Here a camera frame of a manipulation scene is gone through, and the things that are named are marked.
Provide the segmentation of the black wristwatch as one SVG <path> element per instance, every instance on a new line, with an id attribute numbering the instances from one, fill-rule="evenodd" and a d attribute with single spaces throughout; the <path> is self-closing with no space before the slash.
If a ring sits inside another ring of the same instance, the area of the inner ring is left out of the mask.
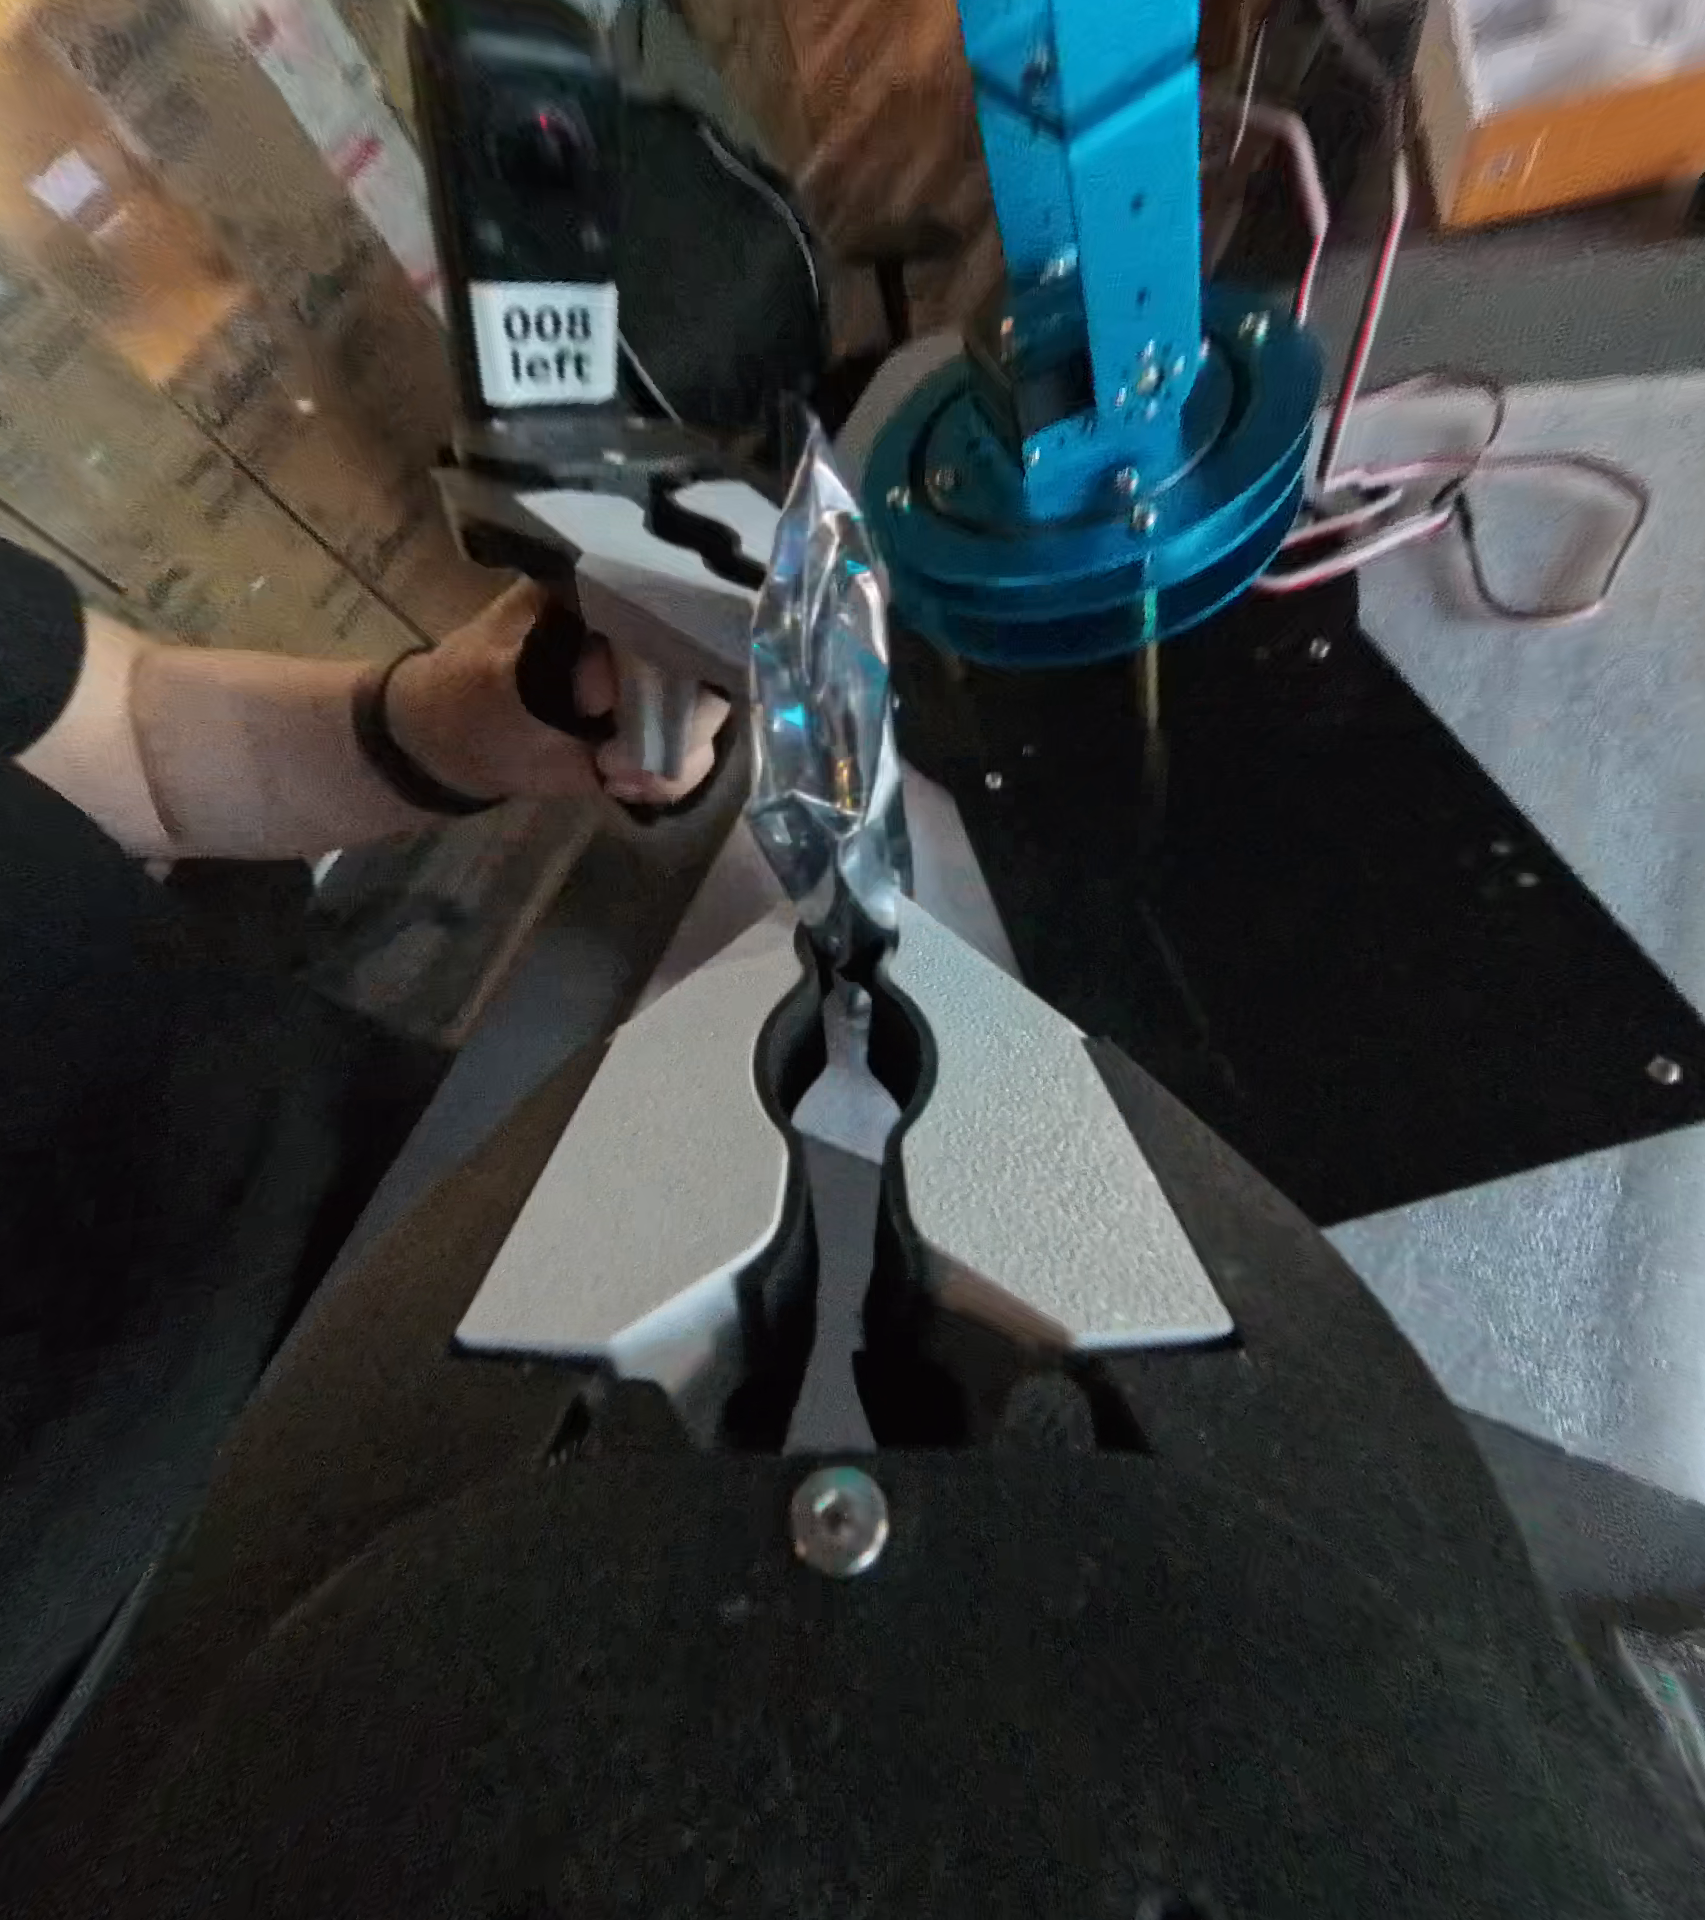
<path id="1" fill-rule="evenodd" d="M 403 667 L 428 662 L 431 647 L 407 647 L 403 657 L 386 662 L 386 667 L 362 667 L 353 680 L 353 741 L 362 750 L 362 762 L 370 769 L 370 777 L 386 783 L 386 790 L 396 799 L 403 799 L 418 817 L 431 822 L 478 822 L 486 811 L 500 811 L 500 796 L 469 796 L 449 783 L 441 783 L 418 756 L 407 756 L 407 746 L 399 741 L 396 721 L 390 721 L 390 688 L 399 680 Z"/>

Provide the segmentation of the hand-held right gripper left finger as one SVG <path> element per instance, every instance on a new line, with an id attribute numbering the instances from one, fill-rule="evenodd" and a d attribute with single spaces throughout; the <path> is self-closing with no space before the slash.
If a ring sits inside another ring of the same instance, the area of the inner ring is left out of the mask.
<path id="1" fill-rule="evenodd" d="M 762 913 L 603 1043 L 455 1356 L 648 1381 L 698 1446 L 777 1453 L 816 1356 L 822 1072 L 816 957 Z"/>

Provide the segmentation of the dark grey desk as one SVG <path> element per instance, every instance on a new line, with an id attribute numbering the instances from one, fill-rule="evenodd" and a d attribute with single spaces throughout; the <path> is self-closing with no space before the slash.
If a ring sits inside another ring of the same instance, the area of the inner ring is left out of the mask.
<path id="1" fill-rule="evenodd" d="M 1658 453 L 1624 596 L 1564 634 L 1423 607 L 1438 549 L 1363 572 L 1382 657 L 1705 1016 L 1705 228 L 1658 205 L 1410 239 L 1371 370 L 1619 386 Z M 1548 1571 L 1705 1605 L 1705 1126 L 1358 1219 Z"/>

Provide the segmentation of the black metal base plate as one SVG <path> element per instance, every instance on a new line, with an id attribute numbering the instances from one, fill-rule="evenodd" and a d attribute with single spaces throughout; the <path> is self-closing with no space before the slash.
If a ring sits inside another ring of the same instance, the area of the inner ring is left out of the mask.
<path id="1" fill-rule="evenodd" d="M 1705 1126 L 1705 1016 L 1356 586 L 1055 672 L 893 624 L 892 680 L 1023 979 L 1318 1227 Z"/>

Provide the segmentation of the white open cardboard box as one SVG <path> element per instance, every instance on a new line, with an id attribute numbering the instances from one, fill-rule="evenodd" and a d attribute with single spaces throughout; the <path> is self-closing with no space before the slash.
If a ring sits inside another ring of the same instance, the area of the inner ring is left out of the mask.
<path id="1" fill-rule="evenodd" d="M 1448 233 L 1705 177 L 1705 0 L 1434 0 L 1413 130 Z"/>

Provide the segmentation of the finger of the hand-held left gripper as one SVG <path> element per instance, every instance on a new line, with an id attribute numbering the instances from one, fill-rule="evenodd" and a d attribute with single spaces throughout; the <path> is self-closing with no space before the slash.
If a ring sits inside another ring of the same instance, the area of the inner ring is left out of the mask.
<path id="1" fill-rule="evenodd" d="M 535 535 L 563 549 L 582 620 L 622 672 L 747 700 L 761 586 L 714 577 L 632 496 L 563 488 L 513 501 Z"/>
<path id="2" fill-rule="evenodd" d="M 672 484 L 672 542 L 732 586 L 762 586 L 777 506 L 747 480 Z"/>

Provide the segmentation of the person's left forearm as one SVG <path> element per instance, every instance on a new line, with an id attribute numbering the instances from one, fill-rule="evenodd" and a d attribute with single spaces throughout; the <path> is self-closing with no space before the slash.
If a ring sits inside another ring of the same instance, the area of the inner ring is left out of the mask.
<path id="1" fill-rule="evenodd" d="M 362 750 L 355 700 L 376 680 L 86 614 L 79 673 L 13 762 L 139 860 L 343 853 L 431 822 Z"/>

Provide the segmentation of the blue toy robot arm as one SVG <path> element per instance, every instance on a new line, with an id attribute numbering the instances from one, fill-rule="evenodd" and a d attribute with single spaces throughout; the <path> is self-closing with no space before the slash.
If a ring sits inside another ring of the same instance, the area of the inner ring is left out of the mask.
<path id="1" fill-rule="evenodd" d="M 876 425 L 893 620 L 992 672 L 1197 634 L 1280 557 L 1321 406 L 1312 294 L 1202 277 L 1199 6 L 959 6 L 1002 294 Z"/>

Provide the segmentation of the dark parts bag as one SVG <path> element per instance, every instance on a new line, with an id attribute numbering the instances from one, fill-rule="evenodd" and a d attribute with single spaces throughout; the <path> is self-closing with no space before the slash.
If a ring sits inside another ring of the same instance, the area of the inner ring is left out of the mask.
<path id="1" fill-rule="evenodd" d="M 808 422 L 748 620 L 747 823 L 816 960 L 873 984 L 914 887 L 893 750 L 892 614 L 873 529 Z"/>

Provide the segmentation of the person's left hand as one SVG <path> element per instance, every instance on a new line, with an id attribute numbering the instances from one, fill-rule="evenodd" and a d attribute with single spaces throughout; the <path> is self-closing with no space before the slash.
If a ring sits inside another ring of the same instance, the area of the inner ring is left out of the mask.
<path id="1" fill-rule="evenodd" d="M 672 811 L 706 787 L 732 703 L 698 693 L 686 762 L 648 774 L 630 737 L 597 737 L 617 714 L 617 662 L 540 580 L 513 580 L 431 651 L 386 680 L 396 750 L 458 799 L 584 799 Z"/>

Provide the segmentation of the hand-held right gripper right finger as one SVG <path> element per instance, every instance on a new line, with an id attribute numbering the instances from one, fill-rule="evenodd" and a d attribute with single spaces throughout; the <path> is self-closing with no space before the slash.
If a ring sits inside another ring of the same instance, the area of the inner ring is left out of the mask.
<path id="1" fill-rule="evenodd" d="M 900 1119 L 863 1306 L 867 1409 L 999 1409 L 1023 1378 L 1233 1346 L 1233 1312 L 1090 1042 L 900 906 L 867 1068 Z"/>

